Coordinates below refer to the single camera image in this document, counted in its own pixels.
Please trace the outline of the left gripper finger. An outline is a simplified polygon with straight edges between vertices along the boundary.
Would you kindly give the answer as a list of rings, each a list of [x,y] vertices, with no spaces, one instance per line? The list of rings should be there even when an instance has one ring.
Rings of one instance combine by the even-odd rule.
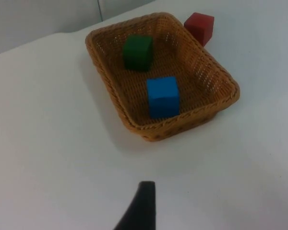
[[[142,181],[114,230],[156,229],[156,185],[153,181]]]

